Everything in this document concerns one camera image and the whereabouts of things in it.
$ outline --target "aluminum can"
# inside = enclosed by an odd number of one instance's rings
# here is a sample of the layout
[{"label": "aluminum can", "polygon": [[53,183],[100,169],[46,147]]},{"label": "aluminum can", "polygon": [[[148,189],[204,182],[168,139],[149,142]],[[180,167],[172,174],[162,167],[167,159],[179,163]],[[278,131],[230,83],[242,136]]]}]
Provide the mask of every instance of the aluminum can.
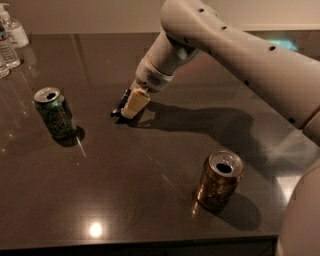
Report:
[{"label": "aluminum can", "polygon": [[206,209],[219,212],[229,202],[243,177],[243,163],[232,151],[222,149],[205,161],[197,200]]},{"label": "aluminum can", "polygon": [[58,88],[46,87],[34,95],[35,106],[54,139],[65,139],[76,131],[72,113]]}]

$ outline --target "brown can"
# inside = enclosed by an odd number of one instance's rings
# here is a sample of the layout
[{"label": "brown can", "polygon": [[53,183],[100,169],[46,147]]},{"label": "brown can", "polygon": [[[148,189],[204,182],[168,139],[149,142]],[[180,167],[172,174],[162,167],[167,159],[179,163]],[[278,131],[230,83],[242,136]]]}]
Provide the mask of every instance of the brown can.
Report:
[{"label": "brown can", "polygon": [[204,164],[197,200],[210,211],[221,211],[242,179],[240,157],[226,149],[210,155]]}]

